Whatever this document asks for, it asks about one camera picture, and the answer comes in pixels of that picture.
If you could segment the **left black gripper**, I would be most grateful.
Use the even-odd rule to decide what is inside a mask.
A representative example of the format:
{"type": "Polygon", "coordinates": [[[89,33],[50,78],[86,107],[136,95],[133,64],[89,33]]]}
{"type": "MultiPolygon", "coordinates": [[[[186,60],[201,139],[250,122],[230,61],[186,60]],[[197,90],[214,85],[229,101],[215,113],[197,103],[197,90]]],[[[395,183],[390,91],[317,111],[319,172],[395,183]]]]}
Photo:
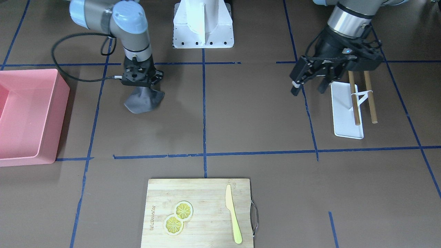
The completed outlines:
{"type": "Polygon", "coordinates": [[[330,27],[323,28],[308,45],[291,71],[291,94],[298,96],[304,84],[317,76],[324,79],[318,86],[318,92],[324,94],[330,84],[339,79],[343,71],[355,66],[355,39],[335,32],[330,27]]]}

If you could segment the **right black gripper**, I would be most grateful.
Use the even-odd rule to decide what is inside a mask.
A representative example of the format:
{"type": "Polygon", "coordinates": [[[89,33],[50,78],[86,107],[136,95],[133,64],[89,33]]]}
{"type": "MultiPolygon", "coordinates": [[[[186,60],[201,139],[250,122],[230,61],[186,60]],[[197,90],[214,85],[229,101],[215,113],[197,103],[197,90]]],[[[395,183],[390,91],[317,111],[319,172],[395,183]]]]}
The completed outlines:
{"type": "Polygon", "coordinates": [[[121,83],[125,86],[148,87],[158,84],[164,72],[155,68],[153,57],[146,61],[137,61],[137,58],[124,58],[124,72],[121,83]]]}

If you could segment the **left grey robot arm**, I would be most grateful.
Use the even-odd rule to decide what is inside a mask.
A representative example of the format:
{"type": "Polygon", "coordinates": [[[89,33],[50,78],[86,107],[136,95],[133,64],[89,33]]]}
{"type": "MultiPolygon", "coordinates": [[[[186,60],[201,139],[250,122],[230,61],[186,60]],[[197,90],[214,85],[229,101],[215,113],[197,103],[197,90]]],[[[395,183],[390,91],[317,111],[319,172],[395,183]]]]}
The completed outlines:
{"type": "Polygon", "coordinates": [[[315,78],[323,77],[318,87],[324,93],[335,80],[345,72],[373,71],[383,61],[381,42],[367,41],[372,31],[371,21],[378,9],[395,6],[404,0],[323,0],[324,5],[334,5],[327,25],[308,45],[290,78],[291,93],[297,96],[304,84],[315,78]]]}

